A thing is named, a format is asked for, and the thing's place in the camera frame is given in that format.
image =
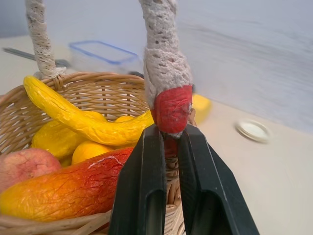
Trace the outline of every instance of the fake fruit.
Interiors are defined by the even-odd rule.
[[[94,111],[83,111],[83,113],[87,117],[107,121],[100,113]],[[61,160],[71,156],[76,147],[85,140],[83,136],[53,120],[43,125],[34,135],[31,147],[45,149]]]
[[[43,149],[30,148],[0,156],[0,192],[19,182],[61,169],[59,161]]]
[[[115,150],[16,184],[0,194],[0,213],[46,222],[107,212],[132,150]]]
[[[64,157],[60,160],[60,163],[61,163],[61,166],[62,167],[67,167],[69,165],[72,164],[72,156],[67,156],[67,157]]]
[[[113,149],[93,141],[82,142],[74,151],[72,164],[83,162],[100,154],[112,151]]]
[[[135,147],[137,143],[131,143],[131,144],[126,144],[126,145],[122,145],[122,146],[116,146],[115,149],[120,149],[120,148],[128,148],[128,147]]]
[[[84,112],[33,76],[24,79],[29,99],[51,118],[58,120],[81,136],[105,145],[121,146],[139,140],[142,131],[154,123],[150,110],[125,122],[103,122]]]
[[[192,107],[196,110],[195,122],[200,124],[203,122],[212,109],[212,102],[199,94],[192,95]]]
[[[124,121],[129,121],[129,120],[133,120],[134,117],[132,116],[121,116],[118,117],[117,120],[115,120],[115,122],[124,122]]]

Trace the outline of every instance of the metal utensil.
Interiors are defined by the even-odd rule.
[[[35,55],[33,54],[29,54],[27,52],[21,51],[21,50],[16,50],[10,47],[4,47],[2,48],[3,51],[13,54],[13,55],[17,55],[26,59],[30,59],[30,60],[36,60]],[[57,59],[55,60],[55,65],[56,67],[70,67],[70,64],[67,60],[64,59]]]

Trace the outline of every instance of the jar lid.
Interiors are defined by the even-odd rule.
[[[237,131],[244,137],[256,142],[266,143],[269,141],[269,130],[261,123],[254,120],[241,120],[235,125]]]

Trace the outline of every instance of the orange mango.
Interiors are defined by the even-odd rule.
[[[47,222],[107,212],[132,150],[114,150],[18,183],[0,194],[0,213]]]

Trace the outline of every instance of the basket handle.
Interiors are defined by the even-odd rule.
[[[25,0],[25,5],[29,35],[39,69],[39,72],[34,75],[40,79],[53,79],[60,74],[65,74],[65,67],[58,68],[55,65],[51,42],[47,35],[43,0]]]
[[[147,29],[144,51],[147,103],[159,129],[178,139],[192,104],[192,74],[179,48],[175,24],[177,0],[139,2]]]

